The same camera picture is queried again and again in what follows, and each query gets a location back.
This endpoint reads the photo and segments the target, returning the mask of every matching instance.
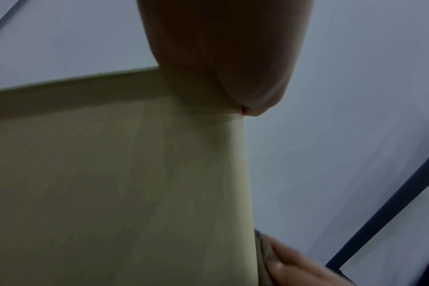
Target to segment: cloth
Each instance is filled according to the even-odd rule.
[[[255,230],[256,234],[256,251],[257,251],[257,268],[259,286],[275,286],[268,274],[266,263],[269,260],[278,260],[271,245],[264,239],[263,234]]]

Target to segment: beige fabric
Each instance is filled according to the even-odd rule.
[[[0,91],[0,285],[256,286],[240,110],[158,70]]]

